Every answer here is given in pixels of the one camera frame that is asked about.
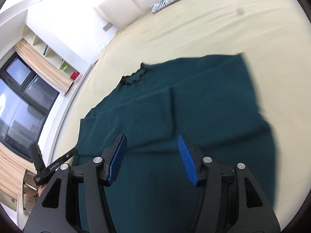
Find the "person right hand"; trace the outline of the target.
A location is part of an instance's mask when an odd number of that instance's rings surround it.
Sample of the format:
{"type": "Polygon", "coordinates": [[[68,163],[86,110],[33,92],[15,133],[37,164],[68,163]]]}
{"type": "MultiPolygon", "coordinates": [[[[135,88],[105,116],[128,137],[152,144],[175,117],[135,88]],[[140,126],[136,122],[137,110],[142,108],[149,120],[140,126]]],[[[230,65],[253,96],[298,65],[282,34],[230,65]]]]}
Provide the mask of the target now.
{"type": "Polygon", "coordinates": [[[38,193],[38,196],[40,197],[44,191],[44,189],[46,188],[46,184],[44,185],[41,185],[38,189],[37,189],[37,193],[38,193]]]}

